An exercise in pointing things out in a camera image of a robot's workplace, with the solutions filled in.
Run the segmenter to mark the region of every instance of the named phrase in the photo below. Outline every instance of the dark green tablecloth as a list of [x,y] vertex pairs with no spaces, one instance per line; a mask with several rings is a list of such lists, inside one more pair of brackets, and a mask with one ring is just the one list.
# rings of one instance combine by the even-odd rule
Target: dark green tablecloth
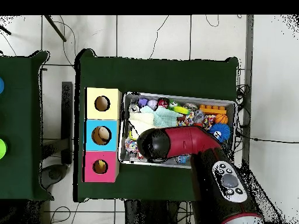
[[48,53],[0,57],[0,138],[8,151],[0,160],[0,199],[46,200],[39,184],[41,161],[39,72]]
[[189,169],[121,164],[115,183],[82,182],[85,87],[235,101],[237,67],[236,58],[226,61],[101,58],[95,57],[90,49],[82,50],[75,60],[74,201],[194,200]]

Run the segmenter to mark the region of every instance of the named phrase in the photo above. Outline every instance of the circular hole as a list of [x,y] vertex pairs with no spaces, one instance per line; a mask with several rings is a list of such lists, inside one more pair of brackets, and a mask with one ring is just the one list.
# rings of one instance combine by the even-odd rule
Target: circular hole
[[103,174],[107,172],[108,164],[104,160],[96,160],[92,165],[92,169],[97,174]]
[[96,127],[91,134],[95,144],[106,145],[111,140],[111,131],[105,126]]
[[106,96],[99,96],[95,100],[95,108],[97,111],[107,111],[110,107],[110,100]]

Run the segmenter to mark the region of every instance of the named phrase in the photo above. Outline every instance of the yellow box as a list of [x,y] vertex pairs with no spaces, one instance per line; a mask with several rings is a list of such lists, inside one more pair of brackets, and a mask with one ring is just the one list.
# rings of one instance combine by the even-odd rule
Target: yellow box
[[119,120],[121,92],[118,89],[86,88],[87,119]]

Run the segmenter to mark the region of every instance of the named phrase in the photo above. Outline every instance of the wooden cube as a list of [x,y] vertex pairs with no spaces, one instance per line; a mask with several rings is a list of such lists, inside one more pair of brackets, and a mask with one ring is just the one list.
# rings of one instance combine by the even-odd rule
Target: wooden cube
[[82,167],[83,182],[114,183],[119,173],[117,152],[86,151]]
[[87,120],[86,151],[117,151],[119,120]]
[[122,94],[118,89],[86,87],[87,119],[119,120]]

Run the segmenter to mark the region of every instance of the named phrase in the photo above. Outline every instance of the black table leg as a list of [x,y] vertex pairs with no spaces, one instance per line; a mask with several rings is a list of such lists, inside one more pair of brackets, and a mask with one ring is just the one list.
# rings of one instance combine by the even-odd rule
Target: black table leg
[[51,24],[51,26],[53,27],[53,29],[56,31],[56,33],[61,37],[61,39],[63,40],[63,42],[67,42],[67,39],[63,36],[63,34],[59,31],[58,27],[55,25],[55,23],[52,21],[51,17],[49,15],[45,15],[44,16],[49,24]]
[[12,35],[12,33],[10,31],[8,31],[5,27],[0,25],[0,30],[4,31],[5,33],[7,33],[8,35]]
[[61,91],[61,139],[43,144],[41,158],[61,152],[61,163],[72,163],[72,82],[62,82]]

